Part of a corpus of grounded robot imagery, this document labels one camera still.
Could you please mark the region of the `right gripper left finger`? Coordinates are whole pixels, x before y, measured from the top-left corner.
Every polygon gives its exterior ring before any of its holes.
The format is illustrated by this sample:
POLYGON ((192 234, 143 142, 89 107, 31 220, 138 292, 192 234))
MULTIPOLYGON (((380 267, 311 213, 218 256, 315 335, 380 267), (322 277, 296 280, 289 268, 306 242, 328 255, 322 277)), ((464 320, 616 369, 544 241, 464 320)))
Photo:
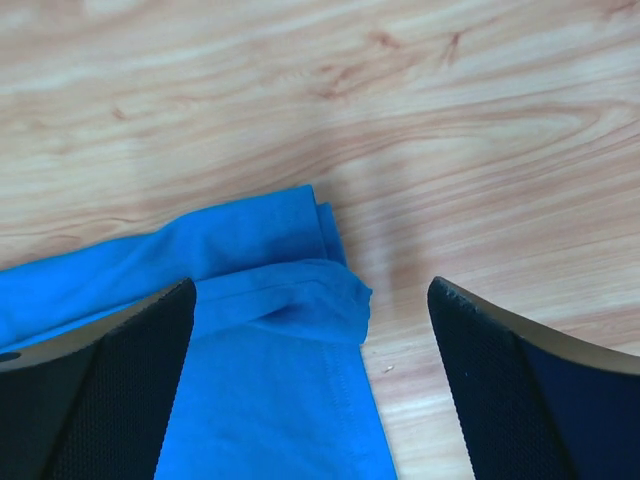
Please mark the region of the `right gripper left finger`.
POLYGON ((2 353, 2 478, 153 478, 195 303, 195 284, 185 279, 2 353))

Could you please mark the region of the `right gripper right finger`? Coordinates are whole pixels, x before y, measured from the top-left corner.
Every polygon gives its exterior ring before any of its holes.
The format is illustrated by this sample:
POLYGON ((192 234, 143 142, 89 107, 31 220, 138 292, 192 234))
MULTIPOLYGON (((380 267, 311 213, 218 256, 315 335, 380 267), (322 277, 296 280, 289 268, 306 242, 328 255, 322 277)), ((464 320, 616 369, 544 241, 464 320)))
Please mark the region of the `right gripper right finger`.
POLYGON ((427 305, 475 478, 638 478, 638 357, 442 277, 427 305))

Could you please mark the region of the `blue t shirt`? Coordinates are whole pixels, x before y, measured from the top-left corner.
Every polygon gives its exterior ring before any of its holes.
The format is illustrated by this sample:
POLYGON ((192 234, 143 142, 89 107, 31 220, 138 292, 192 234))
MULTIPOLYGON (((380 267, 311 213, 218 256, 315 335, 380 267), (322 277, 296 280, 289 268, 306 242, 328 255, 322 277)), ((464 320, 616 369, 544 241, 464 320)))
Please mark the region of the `blue t shirt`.
POLYGON ((370 289, 303 186, 1 274, 1 345, 25 346, 183 278, 195 322, 159 479, 392 479, 361 355, 370 289))

